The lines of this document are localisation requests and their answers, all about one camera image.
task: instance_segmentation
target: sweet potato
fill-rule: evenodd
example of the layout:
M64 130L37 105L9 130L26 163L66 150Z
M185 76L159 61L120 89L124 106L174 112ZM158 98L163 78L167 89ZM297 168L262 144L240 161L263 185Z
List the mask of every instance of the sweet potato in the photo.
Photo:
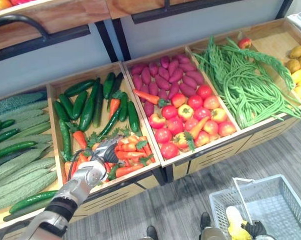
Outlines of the sweet potato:
M159 87L153 81L148 85L148 90L151 95L157 96L157 94L159 93Z
M204 77L199 71L187 71L186 76L194 79L198 85L204 84Z
M158 74L164 79L166 79L167 81L168 79L170 79L169 71L167 71L167 69L163 68L162 66L159 67Z
M141 87L143 86L143 81L139 75L137 74L133 75L132 82L137 90L141 90Z
M170 64L170 57L169 56L162 56L160 58L160 65L167 69L169 67L169 64Z
M144 67L144 69L142 70L141 79L144 84L146 85L150 84L152 78L148 67Z
M155 82L163 90L169 90L171 87L171 84L158 74L155 76Z
M184 72L188 72L188 71L196 71L197 68L194 64L192 63L182 63L182 64L179 64L178 67L180 69L183 69Z
M182 76L183 76L184 72L182 69L180 68L177 68L173 74L171 75L171 77L169 78L169 82L172 84L172 83L175 83L175 82L178 82L179 80L182 79Z
M169 91L169 94L168 94L168 99L171 100L172 97L177 94L180 90L180 85L178 82L174 82L171 86L170 86L170 91Z
M144 93L147 93L147 94L149 94L150 92L149 92L149 86L148 85L143 85L141 88L140 88L140 90L142 91L142 92L144 92ZM146 102L146 99L144 99L144 98L139 98L143 103L144 102Z
M150 75L154 78L156 76L156 74L159 72L159 67L157 66L156 62L151 62L148 65L148 69L150 72Z
M145 102L143 108L147 117L154 113L154 104L150 103L149 101Z
M146 63L138 63L131 68L130 73L140 75L145 67L147 67Z
M190 86L192 89L196 90L196 88L197 88L196 81L192 77L190 77L190 76L186 76L186 75L182 76L182 82L184 84Z
M185 83L181 83L179 85L180 91L182 94L184 94L186 97L191 97L196 94L195 90L191 88L190 86L186 85Z
M167 100L167 93L165 90L159 90L158 92L158 96L161 98L161 99L164 99L164 100Z
M172 76L173 72L179 67L179 61L177 59L171 61L168 66L169 76Z

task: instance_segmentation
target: basket handle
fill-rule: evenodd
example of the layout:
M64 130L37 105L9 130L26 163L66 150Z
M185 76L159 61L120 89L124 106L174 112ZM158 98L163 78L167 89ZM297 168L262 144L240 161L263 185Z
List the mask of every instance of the basket handle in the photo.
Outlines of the basket handle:
M253 183L253 182L255 182L255 180L254 179L241 178L241 177L232 177L232 180L234 181L235 188L236 188L236 190L239 194L241 204L244 206L244 210L245 210L246 215L248 217L248 222L251 225L253 225L253 221L252 221L249 209L247 208L246 202L244 201L244 197L243 197L242 192L240 190L240 186L238 185L238 181L242 181L242 182L245 182L245 183Z

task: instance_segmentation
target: shoe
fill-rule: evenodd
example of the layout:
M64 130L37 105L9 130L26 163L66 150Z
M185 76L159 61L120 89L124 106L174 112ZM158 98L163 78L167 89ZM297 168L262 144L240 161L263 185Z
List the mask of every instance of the shoe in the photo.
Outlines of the shoe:
M203 231L204 228L211 226L211 217L207 212L203 212L200 216L200 229Z
M150 237L154 240L159 240L159 237L157 236L157 231L154 226L148 226L146 230L147 237Z

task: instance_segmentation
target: shopping basket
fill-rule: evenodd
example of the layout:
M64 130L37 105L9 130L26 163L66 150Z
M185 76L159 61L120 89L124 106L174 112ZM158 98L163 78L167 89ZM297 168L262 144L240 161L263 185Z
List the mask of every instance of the shopping basket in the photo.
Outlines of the shopping basket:
M237 180L250 183L239 187ZM244 220L261 221L276 240L301 240L301 200L283 175L260 180L234 178L234 182L235 187L209 195L215 225L226 237L231 239L226 208L234 206Z

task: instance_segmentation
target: gray carpet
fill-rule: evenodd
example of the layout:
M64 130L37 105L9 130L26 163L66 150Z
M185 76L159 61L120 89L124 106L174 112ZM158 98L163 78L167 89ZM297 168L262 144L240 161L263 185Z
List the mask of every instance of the gray carpet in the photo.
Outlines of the gray carpet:
M231 177L276 174L283 174L301 198L301 121L259 146L71 224L65 239L137 240L154 225L160 240L197 240L201 213L212 212L210 193L228 188Z

